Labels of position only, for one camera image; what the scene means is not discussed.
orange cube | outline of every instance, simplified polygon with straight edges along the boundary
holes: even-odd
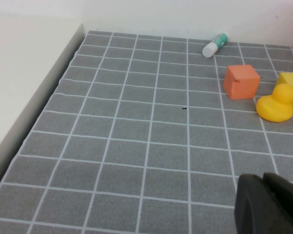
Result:
[[[230,99],[246,99],[255,96],[260,76],[251,65],[228,66],[224,89]]]

rubber duck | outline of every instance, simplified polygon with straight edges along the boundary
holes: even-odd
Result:
[[[275,86],[272,95],[261,97],[256,104],[257,113],[271,122],[283,122],[293,115],[293,87],[282,83]]]

white glue stick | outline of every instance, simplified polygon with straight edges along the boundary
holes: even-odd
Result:
[[[212,40],[207,44],[207,46],[203,48],[202,54],[207,58],[212,57],[217,52],[217,50],[219,50],[224,44],[228,42],[228,39],[229,34],[227,32],[222,33],[219,37]]]

